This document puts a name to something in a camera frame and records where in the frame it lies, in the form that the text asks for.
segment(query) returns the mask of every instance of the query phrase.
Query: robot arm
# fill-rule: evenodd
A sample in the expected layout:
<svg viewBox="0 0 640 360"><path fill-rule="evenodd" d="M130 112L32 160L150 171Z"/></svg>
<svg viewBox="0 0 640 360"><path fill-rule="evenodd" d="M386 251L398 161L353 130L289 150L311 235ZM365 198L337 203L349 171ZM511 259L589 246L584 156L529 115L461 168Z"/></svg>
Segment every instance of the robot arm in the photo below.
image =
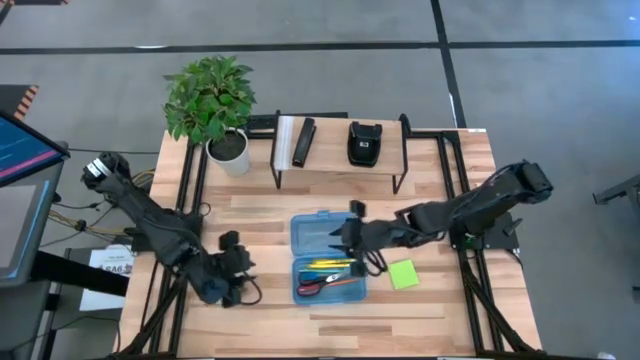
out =
<svg viewBox="0 0 640 360"><path fill-rule="evenodd" d="M246 271L255 264L238 233L220 237L222 253L209 255L198 235L200 214L178 214L163 209L131 180L129 164L117 153L102 153L83 169L82 181L120 207L149 240L158 261L177 275L184 274L203 302L222 299L224 307L241 303Z"/></svg>
<svg viewBox="0 0 640 360"><path fill-rule="evenodd" d="M535 204L549 198L553 186L538 164L526 160L505 166L478 188L449 201L417 204L395 212L395 220L364 222L365 205L351 202L356 217L347 220L332 235L342 237L342 245L333 246L358 260L352 265L354 276L366 272L377 276L386 271L379 250L387 247L413 248L442 240L449 231L481 236L502 214L516 204ZM378 272L366 268L369 260Z"/></svg>

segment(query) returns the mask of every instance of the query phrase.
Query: yellow pencil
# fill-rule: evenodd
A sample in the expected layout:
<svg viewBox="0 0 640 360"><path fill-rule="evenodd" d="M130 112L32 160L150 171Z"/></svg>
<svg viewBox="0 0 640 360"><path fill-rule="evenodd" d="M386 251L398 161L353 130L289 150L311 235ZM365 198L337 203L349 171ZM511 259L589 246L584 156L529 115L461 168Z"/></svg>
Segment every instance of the yellow pencil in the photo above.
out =
<svg viewBox="0 0 640 360"><path fill-rule="evenodd" d="M316 265L327 265L327 264L350 264L352 262L356 261L355 259L315 259L312 260L311 263L312 264L316 264Z"/></svg>
<svg viewBox="0 0 640 360"><path fill-rule="evenodd" d="M351 264L309 264L308 269L332 269L332 268L345 268Z"/></svg>

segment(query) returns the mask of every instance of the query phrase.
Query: green sticky note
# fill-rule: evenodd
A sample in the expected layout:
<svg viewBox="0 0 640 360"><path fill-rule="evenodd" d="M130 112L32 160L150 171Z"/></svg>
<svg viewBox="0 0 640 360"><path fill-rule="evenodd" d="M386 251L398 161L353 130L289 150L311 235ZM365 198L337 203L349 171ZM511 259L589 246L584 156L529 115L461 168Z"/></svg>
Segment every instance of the green sticky note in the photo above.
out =
<svg viewBox="0 0 640 360"><path fill-rule="evenodd" d="M389 274L391 275L393 288L396 290L420 284L418 273L416 273L416 268L413 267L411 259L389 265Z"/></svg>

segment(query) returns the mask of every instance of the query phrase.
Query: monitor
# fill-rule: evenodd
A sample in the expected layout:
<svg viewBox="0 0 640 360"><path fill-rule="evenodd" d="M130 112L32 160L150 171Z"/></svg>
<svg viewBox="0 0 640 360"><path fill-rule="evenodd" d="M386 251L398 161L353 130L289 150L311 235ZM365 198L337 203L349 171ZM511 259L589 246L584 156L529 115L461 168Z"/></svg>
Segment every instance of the monitor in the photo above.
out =
<svg viewBox="0 0 640 360"><path fill-rule="evenodd" d="M69 152L0 111L0 187L69 158Z"/></svg>

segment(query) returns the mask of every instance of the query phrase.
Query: concrete floor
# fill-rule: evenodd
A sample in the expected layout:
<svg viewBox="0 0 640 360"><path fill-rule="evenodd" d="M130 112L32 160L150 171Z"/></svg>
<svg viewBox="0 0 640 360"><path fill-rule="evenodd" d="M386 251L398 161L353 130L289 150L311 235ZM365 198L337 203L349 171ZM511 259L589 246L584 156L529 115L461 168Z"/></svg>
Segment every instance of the concrete floor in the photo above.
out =
<svg viewBox="0 0 640 360"><path fill-rule="evenodd" d="M450 42L640 39L640 4L632 0L440 3ZM83 0L14 7L2 23L0 49L435 42L434 24L430 2L419 0ZM539 162L556 186L548 202L514 211L525 219L518 234L545 350L638 358L640 305L631 297L632 284L640 284L638 219L626 201L599 207L591 193L638 172L640 48L451 53L467 125L488 129L497 164ZM0 56L0 84L40 86L27 121L51 138L73 147L155 151L165 128L162 76L205 55L211 54ZM236 55L256 70L256 113L348 111L388 119L405 112L415 127L453 126L438 49ZM74 153L65 164L59 193L66 203L98 199L78 180L92 157ZM135 170L156 161L154 155L128 159ZM87 220L100 215L65 213ZM110 215L105 227L127 221ZM51 224L43 243L66 234ZM77 237L51 250L97 245ZM112 332L110 324L65 330L55 357L103 355Z"/></svg>

